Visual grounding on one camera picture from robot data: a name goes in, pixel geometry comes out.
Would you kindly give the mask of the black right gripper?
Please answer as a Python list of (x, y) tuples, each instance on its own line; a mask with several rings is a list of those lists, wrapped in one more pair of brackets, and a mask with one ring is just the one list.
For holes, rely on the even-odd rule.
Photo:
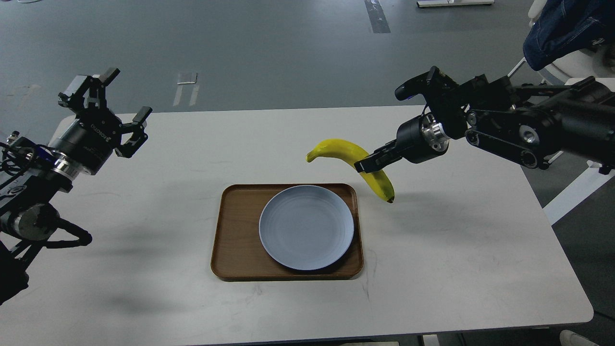
[(358, 173), (375, 173), (401, 159), (422, 163), (444, 155), (451, 140), (433, 114), (422, 114), (401, 124), (395, 140), (354, 162), (354, 168)]

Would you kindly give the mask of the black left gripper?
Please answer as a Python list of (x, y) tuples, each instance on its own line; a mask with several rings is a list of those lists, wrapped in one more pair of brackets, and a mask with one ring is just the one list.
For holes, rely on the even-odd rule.
[[(110, 112), (106, 89), (120, 72), (112, 67), (96, 76), (77, 75), (66, 90), (58, 94), (58, 105), (68, 108), (77, 118)], [(97, 175), (113, 151), (129, 159), (141, 148), (148, 139), (145, 127), (151, 113), (151, 107), (141, 107), (132, 122), (125, 124), (114, 115), (76, 119), (49, 146), (81, 164), (86, 174)], [(125, 134), (130, 134), (130, 138), (120, 144), (121, 135)]]

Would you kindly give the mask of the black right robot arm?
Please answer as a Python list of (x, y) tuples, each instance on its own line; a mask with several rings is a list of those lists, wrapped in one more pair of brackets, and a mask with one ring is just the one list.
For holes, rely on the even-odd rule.
[(530, 169), (547, 169), (549, 156), (559, 151), (597, 162), (602, 174), (614, 169), (614, 92), (595, 77), (567, 86), (514, 86), (508, 76), (490, 82), (481, 75), (459, 84), (433, 66), (394, 94), (397, 100), (423, 96), (428, 112), (355, 159), (359, 173), (401, 159), (418, 164), (437, 158), (457, 139)]

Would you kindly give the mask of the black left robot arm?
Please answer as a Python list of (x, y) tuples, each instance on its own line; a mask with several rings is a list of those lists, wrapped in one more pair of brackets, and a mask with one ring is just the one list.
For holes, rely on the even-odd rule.
[(90, 232), (62, 219), (51, 204), (59, 193), (68, 193), (75, 178), (95, 175), (112, 153), (131, 158), (147, 141), (147, 117), (152, 108), (142, 107), (124, 123), (108, 107), (106, 90), (120, 73), (110, 68), (96, 76), (78, 75), (59, 93), (60, 107), (74, 112), (75, 119), (49, 144), (36, 144), (14, 131), (1, 141), (1, 232), (18, 239), (12, 248), (1, 245), (0, 299), (15, 297), (29, 286), (27, 269), (41, 249), (87, 246)]

